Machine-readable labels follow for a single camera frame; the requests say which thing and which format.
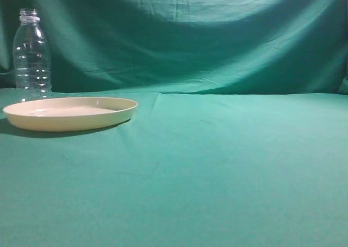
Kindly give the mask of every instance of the table surface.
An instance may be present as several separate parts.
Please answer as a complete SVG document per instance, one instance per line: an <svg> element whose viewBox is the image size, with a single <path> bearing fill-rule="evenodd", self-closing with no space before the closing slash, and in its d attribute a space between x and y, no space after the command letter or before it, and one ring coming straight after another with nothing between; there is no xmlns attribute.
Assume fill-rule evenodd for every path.
<svg viewBox="0 0 348 247"><path fill-rule="evenodd" d="M64 96L92 95L139 107L76 133L1 113L1 246L348 245L348 96Z"/></svg>

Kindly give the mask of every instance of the clear plastic bottle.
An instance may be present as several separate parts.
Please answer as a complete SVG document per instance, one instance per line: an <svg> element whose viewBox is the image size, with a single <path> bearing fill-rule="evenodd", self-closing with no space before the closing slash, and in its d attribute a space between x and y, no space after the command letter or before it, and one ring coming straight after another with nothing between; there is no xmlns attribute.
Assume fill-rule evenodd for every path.
<svg viewBox="0 0 348 247"><path fill-rule="evenodd" d="M13 43L16 88L20 101L47 98L51 92L51 54L35 9L21 9Z"/></svg>

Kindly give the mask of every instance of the bottle neck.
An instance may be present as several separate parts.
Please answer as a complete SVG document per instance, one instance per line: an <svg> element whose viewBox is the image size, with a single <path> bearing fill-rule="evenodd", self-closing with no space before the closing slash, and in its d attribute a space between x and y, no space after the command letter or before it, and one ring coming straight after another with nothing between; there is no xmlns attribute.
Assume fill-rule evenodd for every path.
<svg viewBox="0 0 348 247"><path fill-rule="evenodd" d="M21 25L32 25L32 26L38 26L39 22L38 21L21 21Z"/></svg>
<svg viewBox="0 0 348 247"><path fill-rule="evenodd" d="M37 24L40 18L36 9L21 9L20 21L21 24Z"/></svg>

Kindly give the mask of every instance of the oval plate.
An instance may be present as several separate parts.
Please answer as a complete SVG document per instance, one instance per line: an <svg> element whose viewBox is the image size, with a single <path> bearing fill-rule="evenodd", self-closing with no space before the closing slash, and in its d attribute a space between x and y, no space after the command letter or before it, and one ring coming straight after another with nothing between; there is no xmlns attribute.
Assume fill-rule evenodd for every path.
<svg viewBox="0 0 348 247"><path fill-rule="evenodd" d="M138 106L113 97L67 97L12 104L3 109L9 122L33 131L65 132L113 126L129 120Z"/></svg>

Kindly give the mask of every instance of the green cloth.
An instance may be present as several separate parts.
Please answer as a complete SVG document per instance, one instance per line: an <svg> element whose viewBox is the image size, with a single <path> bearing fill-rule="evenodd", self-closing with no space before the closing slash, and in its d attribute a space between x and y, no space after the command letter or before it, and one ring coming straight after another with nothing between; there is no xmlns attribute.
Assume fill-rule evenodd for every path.
<svg viewBox="0 0 348 247"><path fill-rule="evenodd" d="M348 246L348 96L82 95L139 107L72 134L0 115L0 246Z"/></svg>
<svg viewBox="0 0 348 247"><path fill-rule="evenodd" d="M0 87L23 7L55 91L336 92L346 74L346 0L0 0Z"/></svg>

